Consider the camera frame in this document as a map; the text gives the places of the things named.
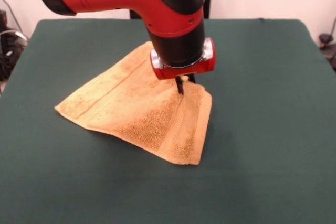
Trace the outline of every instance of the folded towel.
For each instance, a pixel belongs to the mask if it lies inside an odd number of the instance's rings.
[[[151,42],[76,90],[56,111],[80,127],[113,135],[168,162],[201,161],[212,97],[203,86],[159,81],[150,63]]]

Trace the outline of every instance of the power cord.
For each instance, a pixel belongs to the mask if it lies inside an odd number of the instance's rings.
[[[17,37],[20,37],[21,39],[23,39],[26,42],[29,42],[29,38],[26,35],[24,35],[21,31],[14,30],[14,29],[2,31],[0,33],[0,37],[4,34],[10,34],[10,33],[15,34]]]
[[[12,17],[14,18],[14,21],[15,21],[17,27],[18,27],[19,30],[22,32],[22,28],[21,28],[19,22],[17,21],[17,18],[16,18],[16,16],[14,15],[14,12],[13,12],[13,10],[12,10],[10,4],[9,4],[6,0],[2,0],[2,1],[5,3],[5,5],[7,5],[7,7],[8,7],[8,9],[9,9],[9,11],[10,11]]]
[[[322,44],[320,49],[324,49],[327,45],[329,45],[334,40],[333,33],[335,32],[335,26],[336,26],[336,17],[334,19],[331,32],[329,34],[321,34],[319,36],[320,42]]]

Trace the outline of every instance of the black cable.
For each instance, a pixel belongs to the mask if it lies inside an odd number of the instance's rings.
[[[12,8],[11,8],[11,6],[9,5],[9,3],[8,3],[6,0],[2,0],[2,1],[5,3],[5,5],[7,5],[9,11],[10,11],[11,14],[12,14],[12,17],[14,18],[14,21],[15,21],[17,27],[19,28],[20,32],[22,33],[22,28],[21,28],[19,22],[17,21],[15,15],[14,15],[14,12],[13,12],[13,10],[12,10]]]
[[[332,35],[334,34],[335,26],[336,26],[336,17],[335,17],[335,19],[334,19],[334,24],[332,25],[332,29],[331,29],[330,36],[332,36]]]

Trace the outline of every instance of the green felt surface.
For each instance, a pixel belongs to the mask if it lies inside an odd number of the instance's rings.
[[[0,223],[336,223],[336,77],[297,20],[207,20],[199,166],[54,106],[148,40],[140,20],[40,22],[0,98]]]

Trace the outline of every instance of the orange towel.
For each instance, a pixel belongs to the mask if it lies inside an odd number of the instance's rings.
[[[198,165],[212,106],[199,84],[159,81],[150,63],[151,42],[139,46],[55,107],[87,130],[114,135],[164,160]]]

